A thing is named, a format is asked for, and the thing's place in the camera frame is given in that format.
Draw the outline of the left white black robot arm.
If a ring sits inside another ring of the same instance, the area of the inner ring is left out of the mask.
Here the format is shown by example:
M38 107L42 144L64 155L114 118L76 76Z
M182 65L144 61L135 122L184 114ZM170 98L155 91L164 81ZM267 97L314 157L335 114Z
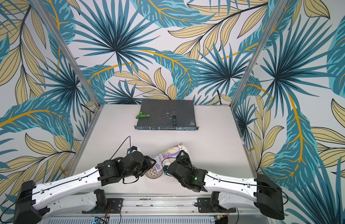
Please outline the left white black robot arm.
M59 199L88 189L96 189L134 176L139 178L156 164L156 160L139 151L125 157L105 160L95 167L66 179L36 184L27 181L21 185L15 202L15 224L37 224Z

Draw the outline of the green plastic fitting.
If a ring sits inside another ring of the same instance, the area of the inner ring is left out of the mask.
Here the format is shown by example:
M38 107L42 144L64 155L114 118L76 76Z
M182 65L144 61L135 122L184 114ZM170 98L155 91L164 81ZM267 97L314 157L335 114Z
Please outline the green plastic fitting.
M144 114L143 112L140 112L137 116L136 119L140 119L140 118L149 118L150 115L149 114Z

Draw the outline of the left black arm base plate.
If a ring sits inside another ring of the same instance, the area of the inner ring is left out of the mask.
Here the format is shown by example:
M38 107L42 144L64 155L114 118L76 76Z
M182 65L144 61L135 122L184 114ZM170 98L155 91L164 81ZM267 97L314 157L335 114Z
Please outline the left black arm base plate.
M108 198L107 202L99 202L92 209L82 211L82 214L118 214L122 210L123 198Z

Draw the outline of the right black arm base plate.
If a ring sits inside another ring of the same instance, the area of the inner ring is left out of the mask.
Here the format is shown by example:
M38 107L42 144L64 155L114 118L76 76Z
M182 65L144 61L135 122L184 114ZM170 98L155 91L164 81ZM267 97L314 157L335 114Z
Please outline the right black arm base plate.
M236 208L225 209L220 206L217 202L212 202L211 198L200 197L197 198L197 202L194 206L198 208L199 213L235 213Z

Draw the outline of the grey network switch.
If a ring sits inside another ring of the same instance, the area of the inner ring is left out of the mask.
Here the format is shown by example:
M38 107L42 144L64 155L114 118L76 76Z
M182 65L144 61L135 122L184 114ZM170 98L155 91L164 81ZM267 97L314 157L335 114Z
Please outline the grey network switch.
M136 130L197 131L194 102L191 100L145 99L139 112L149 114L149 118L138 119ZM173 126L173 110L177 126Z

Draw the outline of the white patterned breakfast bowl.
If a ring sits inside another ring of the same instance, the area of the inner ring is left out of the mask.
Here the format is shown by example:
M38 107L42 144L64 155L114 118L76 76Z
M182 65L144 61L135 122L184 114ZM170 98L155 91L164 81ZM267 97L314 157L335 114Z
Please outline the white patterned breakfast bowl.
M163 175L163 170L157 170L155 166L153 166L151 169L149 169L145 176L149 179L157 179Z

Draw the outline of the left aluminium frame post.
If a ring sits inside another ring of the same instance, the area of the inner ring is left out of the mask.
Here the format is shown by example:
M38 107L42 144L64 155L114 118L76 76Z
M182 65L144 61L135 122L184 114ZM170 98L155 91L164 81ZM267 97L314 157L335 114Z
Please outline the left aluminium frame post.
M85 88L89 98L94 103L96 107L100 107L100 102L98 101L95 93L92 91L91 87L89 86L81 68L79 67L78 63L76 62L73 54L70 52L68 45L66 44L62 34L58 30L57 26L51 15L49 14L47 8L44 5L43 1L31 1L33 6L38 11L38 15L41 17L42 21L45 23L47 29L52 34L53 38L57 42L58 47L61 49L62 54L65 56L67 62L71 65L73 71L75 72L78 79L81 81L82 86Z

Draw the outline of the clear oats bag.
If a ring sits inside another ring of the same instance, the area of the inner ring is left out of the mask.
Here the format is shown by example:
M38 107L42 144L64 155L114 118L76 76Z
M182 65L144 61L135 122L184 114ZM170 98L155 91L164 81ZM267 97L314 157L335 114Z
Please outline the clear oats bag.
M156 161L156 170L159 172L163 171L163 167L168 163L174 162L181 151L184 151L189 155L189 151L187 150L185 145L183 143L180 143L155 156L154 159Z

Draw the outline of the green handled screwdriver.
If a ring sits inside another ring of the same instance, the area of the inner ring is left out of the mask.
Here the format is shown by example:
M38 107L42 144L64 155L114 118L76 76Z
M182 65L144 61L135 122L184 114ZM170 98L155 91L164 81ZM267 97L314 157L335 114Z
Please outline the green handled screwdriver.
M173 113L172 113L172 125L174 127L177 126L177 119L176 119L176 115L175 115L175 111L173 110Z

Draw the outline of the aluminium front rail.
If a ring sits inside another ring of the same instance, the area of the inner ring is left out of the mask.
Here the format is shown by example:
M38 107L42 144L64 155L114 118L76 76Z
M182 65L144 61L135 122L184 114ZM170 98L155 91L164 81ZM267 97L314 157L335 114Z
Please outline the aluminium front rail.
M82 214L97 203L94 193L77 194L49 206L42 224L275 224L256 209L237 208L235 213L199 213L194 206L202 195L107 194L123 198L118 214Z

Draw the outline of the right aluminium frame post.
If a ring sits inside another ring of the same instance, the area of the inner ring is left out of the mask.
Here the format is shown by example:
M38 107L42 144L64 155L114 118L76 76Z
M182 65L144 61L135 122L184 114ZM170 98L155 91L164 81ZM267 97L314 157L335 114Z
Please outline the right aluminium frame post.
M246 85L246 83L250 77L250 74L253 71L253 68L254 68L258 58L259 58L260 54L262 53L270 35L272 34L272 32L274 30L274 26L277 24L279 16L282 14L282 11L283 11L284 7L286 6L286 3L287 3L286 0L276 2L276 6L275 6L275 8L271 14L270 19L267 22L265 31L260 36L260 39L259 39L257 46L256 46L256 48L252 54L252 57L249 61L249 64L248 64L242 78L240 79L240 83L239 83L237 90L234 94L234 97L231 101L230 109L232 112L235 109L235 107L237 106L239 97L241 96L243 89L244 89L244 87L245 87L245 85Z

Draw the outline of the aluminium frame post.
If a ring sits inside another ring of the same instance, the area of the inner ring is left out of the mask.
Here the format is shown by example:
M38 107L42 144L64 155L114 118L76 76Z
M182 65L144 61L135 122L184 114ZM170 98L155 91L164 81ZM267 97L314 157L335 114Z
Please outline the aluminium frame post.
M244 89L244 87L245 87L245 85L246 85L246 83L250 77L250 74L253 71L253 68L254 68L258 58L259 58L260 54L262 53L270 35L272 34L272 32L274 30L274 26L277 24L279 16L282 14L282 11L283 11L284 7L286 6L286 3L287 3L286 0L276 2L276 6L275 6L275 8L271 14L270 19L267 22L265 31L260 36L260 39L259 39L257 46L256 46L256 48L252 54L252 57L249 61L249 64L248 64L242 78L240 79L240 83L239 83L237 90L234 94L234 97L231 101L230 109L232 112L235 109L235 107L237 106L239 97L241 96L243 89Z
M47 8L44 5L43 1L31 1L33 6L38 11L38 15L41 17L42 21L45 23L47 29L52 34L53 38L57 42L58 47L61 49L62 54L65 56L67 62L71 65L73 71L75 72L78 79L81 81L82 86L85 88L89 98L94 103L96 107L100 107L100 102L98 101L95 93L92 91L91 87L89 86L81 68L79 67L78 63L76 62L73 54L70 52L68 45L66 44L62 34L58 30L57 26L51 15L49 14Z

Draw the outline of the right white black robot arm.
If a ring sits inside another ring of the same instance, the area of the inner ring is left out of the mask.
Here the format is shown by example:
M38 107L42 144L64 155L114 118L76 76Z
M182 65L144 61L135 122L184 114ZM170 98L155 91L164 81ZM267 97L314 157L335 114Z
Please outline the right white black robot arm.
M261 214L283 220L283 191L270 178L235 178L223 176L192 165L189 155L180 151L173 162L162 161L163 171L194 192L211 192L214 207L258 209Z

